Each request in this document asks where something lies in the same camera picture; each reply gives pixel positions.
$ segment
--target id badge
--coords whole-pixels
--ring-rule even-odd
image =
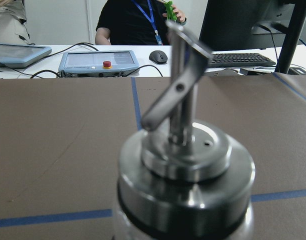
[[[158,45],[163,45],[162,39],[160,37],[160,35],[155,35],[156,41]]]

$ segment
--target person in black shirt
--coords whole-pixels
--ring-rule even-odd
[[[177,22],[185,14],[175,5]],[[167,38],[166,8],[156,0],[108,0],[96,27],[96,45],[170,45]]]

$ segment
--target black keyboard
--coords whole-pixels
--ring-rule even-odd
[[[272,66],[275,62],[259,53],[216,53],[210,68]]]

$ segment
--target black computer mouse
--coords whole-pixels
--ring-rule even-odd
[[[148,59],[156,64],[165,64],[168,61],[168,56],[165,54],[165,52],[156,50],[149,54]]]

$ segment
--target black pole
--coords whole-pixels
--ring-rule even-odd
[[[301,31],[306,19],[306,0],[289,2],[294,2],[295,6],[275,68],[275,72],[280,72],[283,74],[287,74],[289,71],[291,61],[297,48]]]

